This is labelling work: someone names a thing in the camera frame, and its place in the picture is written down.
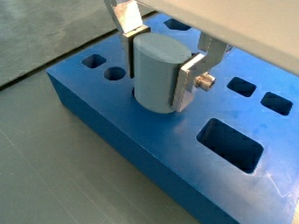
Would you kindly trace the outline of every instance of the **metal bracket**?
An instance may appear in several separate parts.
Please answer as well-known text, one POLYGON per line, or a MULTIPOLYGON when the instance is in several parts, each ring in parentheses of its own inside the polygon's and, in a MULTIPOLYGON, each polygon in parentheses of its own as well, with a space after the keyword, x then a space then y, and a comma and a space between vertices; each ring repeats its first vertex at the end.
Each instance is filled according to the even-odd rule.
POLYGON ((200 35, 199 49, 207 55, 199 53, 188 59, 180 68, 176 87, 172 98, 172 108, 182 112, 192 102, 196 88, 208 91, 215 83, 215 78, 208 71, 220 63, 227 52, 228 45, 203 33, 200 35))
POLYGON ((133 67, 133 38, 149 32, 151 28, 143 24, 139 7, 135 0, 104 0, 109 15, 119 30, 123 49, 125 50, 127 73, 135 77, 133 67))

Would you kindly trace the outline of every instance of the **gray cylinder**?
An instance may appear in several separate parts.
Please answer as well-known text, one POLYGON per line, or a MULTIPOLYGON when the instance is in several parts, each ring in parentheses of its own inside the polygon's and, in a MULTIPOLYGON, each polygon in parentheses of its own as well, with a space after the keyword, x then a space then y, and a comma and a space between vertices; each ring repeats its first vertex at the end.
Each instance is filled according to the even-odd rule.
POLYGON ((135 37, 135 99, 156 113, 171 113, 179 65, 192 56, 175 39, 155 33, 135 37))

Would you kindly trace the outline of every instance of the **silver screw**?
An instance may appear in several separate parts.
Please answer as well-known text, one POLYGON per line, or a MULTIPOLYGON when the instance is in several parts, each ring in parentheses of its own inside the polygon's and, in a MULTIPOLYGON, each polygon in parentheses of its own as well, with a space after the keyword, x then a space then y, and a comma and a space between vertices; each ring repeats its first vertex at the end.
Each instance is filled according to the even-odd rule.
POLYGON ((202 88, 204 91, 210 91, 216 78, 210 75, 210 73, 203 73, 200 76, 195 78, 195 87, 202 88))

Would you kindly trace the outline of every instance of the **blue block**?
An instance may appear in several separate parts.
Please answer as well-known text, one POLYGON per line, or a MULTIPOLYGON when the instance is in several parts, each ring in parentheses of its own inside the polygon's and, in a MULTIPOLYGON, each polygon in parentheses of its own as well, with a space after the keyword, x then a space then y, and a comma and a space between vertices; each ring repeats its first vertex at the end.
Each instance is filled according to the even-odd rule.
MULTIPOLYGON (((171 30, 168 20, 159 15, 145 23, 196 53, 200 32, 171 30)), ((65 107, 200 223, 292 222, 299 192, 294 75, 234 49, 211 70, 214 89, 199 90, 182 113, 161 115, 137 104, 133 80, 121 78, 125 57, 116 35, 47 72, 65 107)))

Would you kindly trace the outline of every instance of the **square hole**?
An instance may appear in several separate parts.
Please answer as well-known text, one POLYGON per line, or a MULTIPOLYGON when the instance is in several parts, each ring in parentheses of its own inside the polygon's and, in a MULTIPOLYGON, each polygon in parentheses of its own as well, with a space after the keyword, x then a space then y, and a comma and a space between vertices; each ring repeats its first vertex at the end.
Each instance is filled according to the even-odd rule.
POLYGON ((242 80, 239 77, 235 77, 228 83, 228 89, 246 97, 250 97, 254 94, 256 88, 256 85, 246 80, 242 80))
POLYGON ((287 116, 290 114, 291 108, 294 106, 294 103, 284 97, 270 92, 266 93, 260 103, 264 107, 272 109, 282 116, 287 116))
POLYGON ((81 64, 88 68, 96 68, 107 62, 107 59, 97 54, 92 54, 83 61, 81 64))
POLYGON ((178 21, 176 19, 171 18, 167 21, 163 22, 165 24, 165 26, 168 27, 168 29, 171 30, 176 30, 176 31, 188 31, 191 29, 191 27, 182 23, 180 21, 178 21))
POLYGON ((243 172, 252 173, 256 169, 263 146, 224 122, 210 119, 196 139, 243 172))

